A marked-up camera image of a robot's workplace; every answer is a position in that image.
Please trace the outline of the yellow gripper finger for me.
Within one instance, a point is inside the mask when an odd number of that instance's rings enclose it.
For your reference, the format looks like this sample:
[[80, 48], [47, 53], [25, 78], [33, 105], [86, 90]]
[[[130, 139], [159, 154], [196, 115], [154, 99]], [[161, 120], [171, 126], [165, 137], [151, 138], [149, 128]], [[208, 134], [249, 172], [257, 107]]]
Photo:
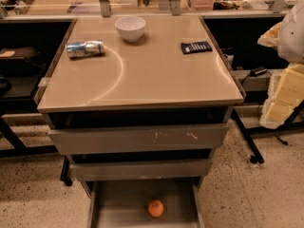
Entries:
[[262, 34], [258, 38], [257, 43], [267, 48], [277, 47], [280, 27], [281, 27], [281, 22], [272, 26], [270, 29], [268, 29], [264, 34]]
[[304, 65], [289, 63], [281, 72], [272, 74], [259, 123], [269, 129], [278, 128], [303, 100]]

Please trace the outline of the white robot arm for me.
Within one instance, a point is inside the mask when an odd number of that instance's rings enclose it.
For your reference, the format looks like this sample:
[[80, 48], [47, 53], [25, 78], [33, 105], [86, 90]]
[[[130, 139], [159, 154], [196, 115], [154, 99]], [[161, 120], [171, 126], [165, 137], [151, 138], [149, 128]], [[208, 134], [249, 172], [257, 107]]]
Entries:
[[274, 73], [268, 99], [262, 107], [260, 124], [269, 129], [283, 125], [304, 101], [304, 0], [298, 0], [284, 19], [262, 34], [257, 43], [275, 48], [289, 64]]

